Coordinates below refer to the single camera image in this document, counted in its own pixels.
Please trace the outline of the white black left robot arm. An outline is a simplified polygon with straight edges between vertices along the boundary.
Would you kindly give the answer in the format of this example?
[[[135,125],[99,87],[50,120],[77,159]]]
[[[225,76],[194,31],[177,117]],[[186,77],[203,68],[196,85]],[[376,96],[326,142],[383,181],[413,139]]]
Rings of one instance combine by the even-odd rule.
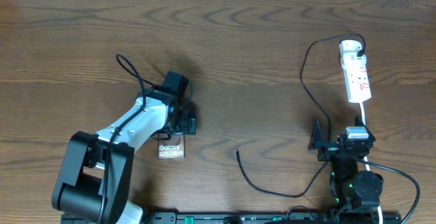
[[[52,207],[93,223],[139,223],[144,211],[128,199],[134,155],[149,137],[196,134],[196,118],[177,97],[138,96],[121,118],[69,140]]]

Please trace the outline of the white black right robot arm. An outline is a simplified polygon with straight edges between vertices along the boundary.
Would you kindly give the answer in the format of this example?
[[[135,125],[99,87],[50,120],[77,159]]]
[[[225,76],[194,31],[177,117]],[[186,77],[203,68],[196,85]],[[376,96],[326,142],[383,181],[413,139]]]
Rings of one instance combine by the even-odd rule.
[[[359,117],[335,142],[323,140],[320,123],[314,122],[308,149],[317,151],[318,161],[332,166],[330,188],[337,199],[332,211],[336,218],[353,212],[372,212],[380,205],[384,179],[375,172],[358,169],[358,162],[369,154],[374,142],[374,135]]]

